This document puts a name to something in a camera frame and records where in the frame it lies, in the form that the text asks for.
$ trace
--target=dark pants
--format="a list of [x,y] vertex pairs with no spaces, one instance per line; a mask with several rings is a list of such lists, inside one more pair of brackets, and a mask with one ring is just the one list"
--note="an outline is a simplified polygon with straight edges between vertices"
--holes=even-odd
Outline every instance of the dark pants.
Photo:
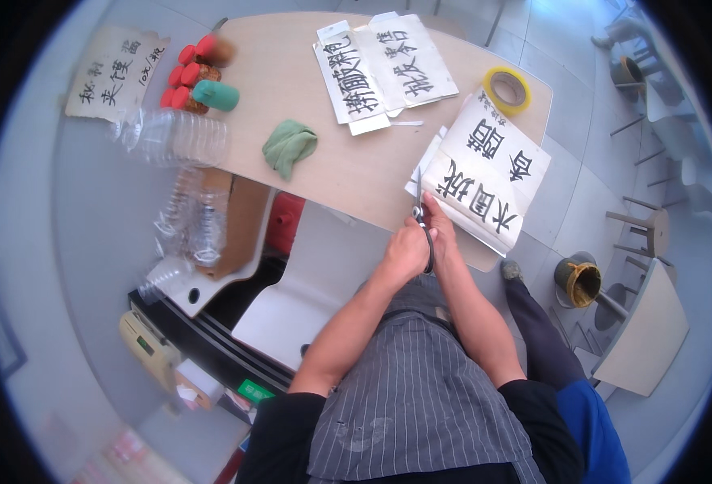
[[528,378],[563,390],[570,383],[586,380],[582,364],[564,343],[544,309],[519,279],[505,280],[506,301],[523,334],[528,354]]

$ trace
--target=black shirt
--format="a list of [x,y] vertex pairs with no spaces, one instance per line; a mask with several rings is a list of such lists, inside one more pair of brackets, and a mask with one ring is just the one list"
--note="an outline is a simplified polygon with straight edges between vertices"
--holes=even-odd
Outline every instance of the black shirt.
[[[557,410],[555,391],[539,382],[514,380],[498,389],[531,440],[533,459],[547,484],[582,479],[584,461]],[[326,399],[315,393],[276,396],[259,404],[236,484],[308,481],[310,442]],[[512,464],[482,464],[415,472],[361,482],[487,482],[518,484]]]

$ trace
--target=green sticker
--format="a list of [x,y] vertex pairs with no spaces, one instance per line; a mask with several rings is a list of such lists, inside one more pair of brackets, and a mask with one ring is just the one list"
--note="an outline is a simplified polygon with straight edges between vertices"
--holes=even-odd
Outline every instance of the green sticker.
[[241,387],[237,389],[237,392],[254,403],[259,403],[259,401],[264,400],[265,398],[274,396],[271,392],[268,392],[251,380],[243,380],[243,383],[241,383]]

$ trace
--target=hand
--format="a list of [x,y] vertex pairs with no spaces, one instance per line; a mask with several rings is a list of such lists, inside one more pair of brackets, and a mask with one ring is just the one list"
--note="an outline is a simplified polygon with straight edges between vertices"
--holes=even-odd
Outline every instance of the hand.
[[453,222],[442,211],[437,199],[429,192],[423,193],[423,221],[434,240],[434,266],[442,265],[445,257],[458,251]]
[[396,290],[421,274],[429,263],[429,241],[415,218],[405,219],[405,226],[391,236],[385,255],[375,270]]

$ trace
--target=scissors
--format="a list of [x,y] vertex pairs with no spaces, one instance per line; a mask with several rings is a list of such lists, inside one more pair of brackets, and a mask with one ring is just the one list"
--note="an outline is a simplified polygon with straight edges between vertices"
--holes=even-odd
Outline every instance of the scissors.
[[429,241],[429,263],[426,265],[426,268],[423,270],[423,273],[431,274],[431,271],[434,269],[434,244],[433,242],[431,242],[431,234],[429,234],[429,228],[426,227],[426,223],[423,221],[423,206],[420,203],[420,167],[418,167],[417,187],[418,189],[415,193],[415,204],[412,206],[412,217],[416,219],[418,225],[420,225],[423,228],[423,231],[426,232],[426,240]]

